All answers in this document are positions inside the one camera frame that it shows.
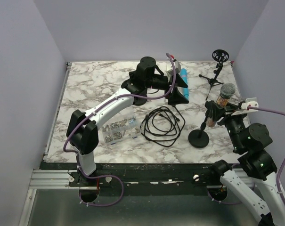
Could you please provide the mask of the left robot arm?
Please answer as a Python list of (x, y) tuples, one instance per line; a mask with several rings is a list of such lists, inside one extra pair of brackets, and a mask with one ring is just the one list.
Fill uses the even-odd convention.
[(145, 104), (150, 99), (148, 89), (164, 91), (160, 97), (166, 98), (169, 105), (189, 103), (178, 90), (188, 87), (180, 76), (181, 66), (174, 56), (168, 54), (167, 57), (171, 62), (171, 70), (167, 73), (160, 70), (154, 58), (145, 56), (111, 97), (85, 112), (76, 110), (72, 113), (63, 150), (68, 152), (67, 144), (76, 148), (73, 152), (81, 171), (80, 181), (84, 185), (91, 186), (95, 183), (94, 172), (97, 167), (93, 151), (99, 143), (98, 131), (112, 117), (132, 105)]

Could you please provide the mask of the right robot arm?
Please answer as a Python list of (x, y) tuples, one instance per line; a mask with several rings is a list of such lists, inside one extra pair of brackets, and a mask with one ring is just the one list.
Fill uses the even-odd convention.
[(265, 148), (272, 143), (266, 125), (253, 123), (244, 126), (248, 113), (263, 111), (256, 98), (248, 98), (225, 107), (214, 101), (205, 103), (207, 116), (224, 125), (231, 139), (234, 152), (239, 154), (239, 165), (259, 189), (258, 196), (250, 189), (224, 160), (209, 167), (208, 179), (217, 185), (222, 183), (251, 212), (260, 226), (285, 226), (285, 191), (280, 182), (284, 168), (278, 168)]

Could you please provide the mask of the clear plastic screw box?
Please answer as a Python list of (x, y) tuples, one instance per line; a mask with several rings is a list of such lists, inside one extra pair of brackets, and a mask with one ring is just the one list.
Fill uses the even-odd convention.
[(117, 114), (100, 129), (102, 141), (114, 145), (126, 139), (136, 139), (141, 134), (140, 122), (134, 113)]

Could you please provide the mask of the glitter silver microphone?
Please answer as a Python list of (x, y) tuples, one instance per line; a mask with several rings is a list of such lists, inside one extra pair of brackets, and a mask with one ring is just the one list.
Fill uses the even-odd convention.
[[(236, 87), (233, 83), (224, 83), (220, 88), (220, 94), (215, 103), (220, 107), (225, 107), (229, 102), (229, 99), (235, 94), (235, 92)], [(213, 119), (213, 105), (211, 105), (206, 125), (209, 127), (214, 127), (215, 124), (216, 121)]]

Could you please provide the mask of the black round-base mic stand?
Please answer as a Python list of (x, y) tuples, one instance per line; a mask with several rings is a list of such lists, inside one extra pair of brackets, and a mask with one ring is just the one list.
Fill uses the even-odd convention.
[[(147, 97), (147, 89), (143, 90), (141, 93), (138, 94), (139, 96)], [(135, 106), (142, 106), (147, 102), (147, 99), (134, 97), (133, 105)]]

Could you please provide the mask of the black tripod shock-mount stand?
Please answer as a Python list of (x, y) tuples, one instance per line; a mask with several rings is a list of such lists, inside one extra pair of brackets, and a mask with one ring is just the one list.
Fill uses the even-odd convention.
[(211, 92), (211, 89), (213, 87), (215, 87), (217, 85), (223, 85), (222, 82), (219, 82), (217, 80), (217, 77), (219, 76), (220, 72), (222, 71), (222, 68), (224, 66), (223, 64), (229, 60), (229, 54), (225, 50), (217, 49), (217, 50), (213, 51), (212, 58), (213, 58), (214, 61), (217, 62), (216, 68), (215, 68), (215, 70), (213, 70), (214, 77), (213, 78), (208, 78), (208, 77), (205, 77), (205, 76), (199, 74), (199, 77), (203, 78), (203, 79), (206, 79), (208, 81), (208, 84), (210, 85), (210, 88), (209, 88), (209, 91), (208, 91), (208, 94), (207, 94), (205, 100), (208, 99), (209, 94)]

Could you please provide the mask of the black desk mic stand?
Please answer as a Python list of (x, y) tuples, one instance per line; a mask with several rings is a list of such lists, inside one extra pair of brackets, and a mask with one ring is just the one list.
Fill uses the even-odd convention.
[(208, 119), (208, 115), (209, 115), (209, 110), (207, 110), (205, 113), (205, 119), (202, 122), (200, 129), (194, 129), (188, 135), (189, 143), (195, 148), (204, 148), (209, 143), (209, 136), (204, 131), (206, 128), (206, 121)]

